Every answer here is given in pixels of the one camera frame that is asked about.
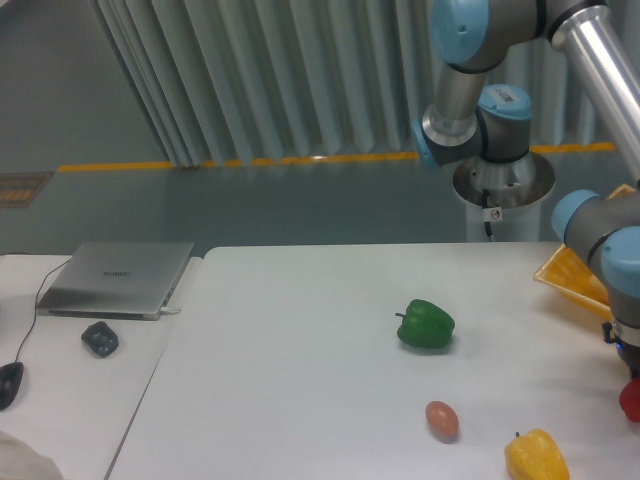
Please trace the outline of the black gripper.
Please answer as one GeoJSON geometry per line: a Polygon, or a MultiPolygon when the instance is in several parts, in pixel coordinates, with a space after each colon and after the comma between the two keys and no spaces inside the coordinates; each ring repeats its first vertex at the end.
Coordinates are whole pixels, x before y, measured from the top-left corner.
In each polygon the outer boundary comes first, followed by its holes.
{"type": "Polygon", "coordinates": [[[603,340],[614,344],[620,359],[628,366],[631,378],[639,377],[639,347],[626,343],[614,333],[614,325],[605,322],[601,325],[603,340]]]}

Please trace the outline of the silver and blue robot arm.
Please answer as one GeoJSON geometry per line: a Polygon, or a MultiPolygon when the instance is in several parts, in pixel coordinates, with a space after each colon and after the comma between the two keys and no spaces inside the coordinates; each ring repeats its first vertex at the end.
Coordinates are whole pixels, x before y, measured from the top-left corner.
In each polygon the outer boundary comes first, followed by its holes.
{"type": "MultiPolygon", "coordinates": [[[[413,125],[420,159],[455,164],[454,188],[470,205],[505,211],[551,189],[550,164],[530,150],[528,94],[488,84],[515,45],[543,38],[569,61],[632,175],[639,172],[639,76],[603,1],[438,1],[433,41],[443,60],[435,99],[413,125]]],[[[552,227],[603,284],[612,318],[604,340],[639,373],[639,196],[566,195],[552,227]]]]}

